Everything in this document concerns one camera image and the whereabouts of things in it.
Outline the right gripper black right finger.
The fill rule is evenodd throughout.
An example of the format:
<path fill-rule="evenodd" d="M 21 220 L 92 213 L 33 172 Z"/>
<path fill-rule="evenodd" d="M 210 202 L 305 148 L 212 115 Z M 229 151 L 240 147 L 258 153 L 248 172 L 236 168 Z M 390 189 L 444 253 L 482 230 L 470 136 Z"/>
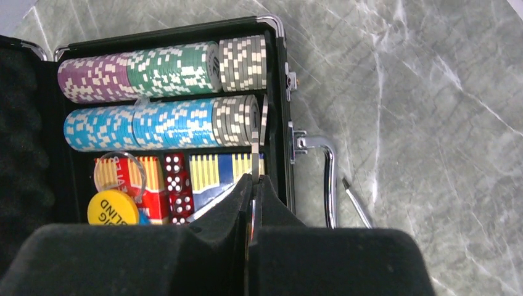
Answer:
<path fill-rule="evenodd" d="M 255 186 L 248 248 L 249 295 L 434 295 L 410 235 L 386 228 L 312 228 Z"/>

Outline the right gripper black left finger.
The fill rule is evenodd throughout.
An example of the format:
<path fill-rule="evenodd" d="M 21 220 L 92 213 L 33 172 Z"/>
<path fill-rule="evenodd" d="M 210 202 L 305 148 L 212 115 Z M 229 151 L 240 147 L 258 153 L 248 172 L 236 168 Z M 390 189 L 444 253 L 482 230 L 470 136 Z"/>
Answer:
<path fill-rule="evenodd" d="M 244 175 L 225 199 L 185 226 L 50 224 L 22 245 L 2 295 L 242 295 Z"/>

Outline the blue yellow card deck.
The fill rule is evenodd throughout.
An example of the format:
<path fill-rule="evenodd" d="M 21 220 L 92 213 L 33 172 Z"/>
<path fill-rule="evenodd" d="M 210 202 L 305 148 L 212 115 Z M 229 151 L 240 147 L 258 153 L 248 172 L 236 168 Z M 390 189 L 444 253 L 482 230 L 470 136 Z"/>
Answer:
<path fill-rule="evenodd" d="M 251 174 L 251 154 L 195 154 L 189 157 L 189 171 L 194 210 L 198 211 L 235 185 L 242 175 Z"/>

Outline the grey white 1 chip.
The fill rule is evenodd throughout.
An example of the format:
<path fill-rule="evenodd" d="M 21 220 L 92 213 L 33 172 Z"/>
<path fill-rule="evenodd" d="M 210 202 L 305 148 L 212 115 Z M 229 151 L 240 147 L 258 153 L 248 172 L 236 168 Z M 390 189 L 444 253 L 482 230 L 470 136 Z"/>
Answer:
<path fill-rule="evenodd" d="M 254 184 L 259 183 L 260 179 L 260 154 L 259 154 L 259 131 L 254 128 L 252 131 L 252 142 L 251 142 L 251 161 L 252 161 L 252 179 Z"/>
<path fill-rule="evenodd" d="M 260 127 L 260 145 L 265 145 L 266 130 L 268 121 L 268 96 L 267 94 L 263 97 L 263 107 L 261 112 L 261 127 Z"/>

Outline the red dice stack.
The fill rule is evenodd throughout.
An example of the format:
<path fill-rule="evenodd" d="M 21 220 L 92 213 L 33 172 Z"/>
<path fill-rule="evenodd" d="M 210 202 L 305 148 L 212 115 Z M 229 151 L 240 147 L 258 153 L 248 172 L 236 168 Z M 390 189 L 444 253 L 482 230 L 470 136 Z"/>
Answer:
<path fill-rule="evenodd" d="M 195 212 L 195 208 L 189 167 L 184 154 L 165 154 L 163 160 L 171 223 L 188 224 L 188 218 Z"/>

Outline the red card deck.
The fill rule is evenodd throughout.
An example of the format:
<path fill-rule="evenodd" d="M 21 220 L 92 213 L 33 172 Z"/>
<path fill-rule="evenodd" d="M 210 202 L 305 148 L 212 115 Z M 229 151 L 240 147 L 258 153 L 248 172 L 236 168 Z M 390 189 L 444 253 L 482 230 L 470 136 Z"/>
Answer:
<path fill-rule="evenodd" d="M 163 173 L 156 156 L 110 152 L 94 160 L 93 180 L 98 191 L 116 189 L 134 199 L 152 224 L 167 224 L 170 214 Z"/>

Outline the blue yellow dealer button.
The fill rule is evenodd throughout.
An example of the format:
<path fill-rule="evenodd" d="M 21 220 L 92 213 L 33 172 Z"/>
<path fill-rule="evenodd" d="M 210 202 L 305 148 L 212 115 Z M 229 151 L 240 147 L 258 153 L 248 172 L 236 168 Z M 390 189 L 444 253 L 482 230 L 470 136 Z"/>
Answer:
<path fill-rule="evenodd" d="M 149 225 L 148 217 L 134 200 L 116 189 L 101 191 L 89 201 L 87 219 L 91 225 Z"/>

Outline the clear round dealer disc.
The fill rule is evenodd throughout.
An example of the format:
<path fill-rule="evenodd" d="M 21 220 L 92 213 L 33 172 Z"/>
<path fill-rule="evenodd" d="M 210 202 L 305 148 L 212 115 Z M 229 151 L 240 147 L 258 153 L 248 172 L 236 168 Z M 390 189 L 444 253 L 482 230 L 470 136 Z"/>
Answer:
<path fill-rule="evenodd" d="M 125 151 L 108 152 L 96 158 L 93 180 L 97 192 L 116 189 L 141 204 L 146 191 L 146 171 L 137 157 Z"/>

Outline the black poker chip case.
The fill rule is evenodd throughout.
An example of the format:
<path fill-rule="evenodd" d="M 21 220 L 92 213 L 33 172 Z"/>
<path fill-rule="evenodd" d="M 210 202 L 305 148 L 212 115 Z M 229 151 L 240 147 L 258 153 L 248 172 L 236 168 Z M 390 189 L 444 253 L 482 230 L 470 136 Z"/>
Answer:
<path fill-rule="evenodd" d="M 108 152 L 159 158 L 250 153 L 268 96 L 260 175 L 295 210 L 297 154 L 322 148 L 326 225 L 338 225 L 336 153 L 294 128 L 296 74 L 272 14 L 60 46 L 1 37 L 1 240 L 41 225 L 87 222 L 94 160 Z"/>

